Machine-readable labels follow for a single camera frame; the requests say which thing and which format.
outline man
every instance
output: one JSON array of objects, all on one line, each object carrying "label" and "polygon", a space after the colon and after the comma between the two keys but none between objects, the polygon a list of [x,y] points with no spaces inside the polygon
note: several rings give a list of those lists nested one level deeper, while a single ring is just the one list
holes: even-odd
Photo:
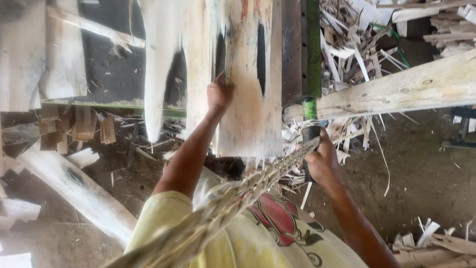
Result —
[{"label": "man", "polygon": [[[233,99],[224,73],[207,88],[208,112],[182,144],[145,203],[129,252],[177,224],[197,206],[240,182],[223,183],[203,167],[218,123]],[[339,172],[334,146],[321,128],[321,144],[305,158],[309,172],[331,200],[346,244],[282,195],[269,191],[236,216],[190,267],[400,267],[360,212]]]}]

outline rope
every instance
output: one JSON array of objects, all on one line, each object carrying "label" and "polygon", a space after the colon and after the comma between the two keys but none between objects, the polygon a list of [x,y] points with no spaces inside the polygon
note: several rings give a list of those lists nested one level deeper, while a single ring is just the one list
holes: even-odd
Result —
[{"label": "rope", "polygon": [[107,268],[175,268],[195,258],[231,220],[254,204],[305,155],[319,146],[317,137],[268,166],[243,179],[238,187],[228,189],[222,197],[185,216],[174,227],[161,232],[150,243],[139,247],[106,266]]}]

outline yellow t-shirt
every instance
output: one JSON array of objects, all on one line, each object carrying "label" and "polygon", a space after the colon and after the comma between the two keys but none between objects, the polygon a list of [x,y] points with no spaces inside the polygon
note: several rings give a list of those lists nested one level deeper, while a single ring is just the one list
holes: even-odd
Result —
[{"label": "yellow t-shirt", "polygon": [[[211,190],[207,199],[224,193]],[[192,212],[190,198],[164,192],[145,203],[126,253],[150,242],[161,230]],[[367,267],[330,231],[284,196],[270,191],[235,217],[193,260],[191,268]]]}]

